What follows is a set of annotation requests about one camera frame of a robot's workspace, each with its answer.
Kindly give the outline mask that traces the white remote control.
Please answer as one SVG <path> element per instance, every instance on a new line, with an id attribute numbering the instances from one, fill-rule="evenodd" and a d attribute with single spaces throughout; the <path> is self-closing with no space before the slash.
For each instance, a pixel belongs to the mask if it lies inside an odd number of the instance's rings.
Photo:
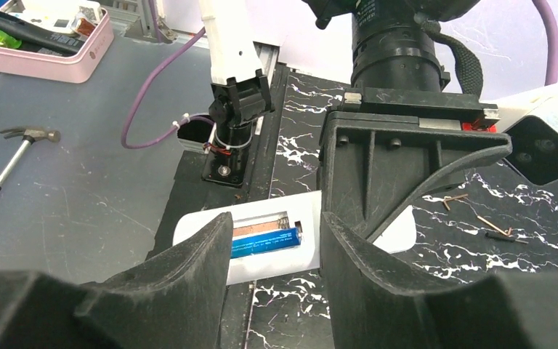
<path id="1" fill-rule="evenodd" d="M 194 212 L 179 220 L 179 244 L 218 214 L 233 220 L 227 284 L 282 276 L 320 266 L 321 192 L 313 191 Z"/>

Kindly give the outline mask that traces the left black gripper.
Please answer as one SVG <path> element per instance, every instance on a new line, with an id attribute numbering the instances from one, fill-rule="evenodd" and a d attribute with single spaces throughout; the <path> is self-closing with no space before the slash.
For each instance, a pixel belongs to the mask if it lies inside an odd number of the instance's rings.
<path id="1" fill-rule="evenodd" d="M 341 221 L 374 241 L 418 198 L 453 190 L 466 170 L 508 156 L 510 137 L 486 116 L 497 110 L 474 95 L 347 89 L 320 136 L 322 229 Z"/>

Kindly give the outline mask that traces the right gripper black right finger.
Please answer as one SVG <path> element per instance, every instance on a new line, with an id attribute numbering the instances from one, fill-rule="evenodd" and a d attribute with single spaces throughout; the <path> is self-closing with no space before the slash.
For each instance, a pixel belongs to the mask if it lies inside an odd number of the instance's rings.
<path id="1" fill-rule="evenodd" d="M 320 218 L 321 274 L 336 348 L 558 348 L 558 272 L 455 284 Z"/>

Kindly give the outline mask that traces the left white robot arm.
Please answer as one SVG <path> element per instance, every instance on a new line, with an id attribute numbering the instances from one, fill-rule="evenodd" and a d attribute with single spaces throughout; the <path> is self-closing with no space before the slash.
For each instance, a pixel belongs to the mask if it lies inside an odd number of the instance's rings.
<path id="1" fill-rule="evenodd" d="M 326 111 L 318 187 L 323 215 L 375 241 L 416 199 L 457 186 L 456 173 L 512 152 L 493 131 L 495 105 L 482 103 L 482 67 L 440 23 L 473 1 L 309 1 L 315 24 L 352 16 L 352 77 Z M 267 77 L 251 40 L 243 1 L 199 4 L 211 52 L 209 108 L 216 123 L 206 175 L 230 184 L 221 165 L 244 164 L 253 124 L 273 112 Z"/>

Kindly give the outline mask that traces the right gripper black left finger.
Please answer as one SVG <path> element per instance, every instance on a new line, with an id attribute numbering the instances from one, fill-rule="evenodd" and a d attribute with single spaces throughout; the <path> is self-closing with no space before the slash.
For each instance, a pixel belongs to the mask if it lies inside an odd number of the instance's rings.
<path id="1" fill-rule="evenodd" d="M 215 348 L 232 231 L 219 214 L 102 283 L 0 271 L 0 348 Z"/>

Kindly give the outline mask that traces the blue battery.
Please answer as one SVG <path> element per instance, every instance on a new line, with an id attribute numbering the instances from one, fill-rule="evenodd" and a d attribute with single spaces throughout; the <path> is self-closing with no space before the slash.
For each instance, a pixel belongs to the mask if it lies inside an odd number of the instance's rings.
<path id="1" fill-rule="evenodd" d="M 230 258 L 237 259 L 254 254 L 274 252 L 300 244 L 301 233 L 298 228 L 275 230 L 233 240 Z"/>

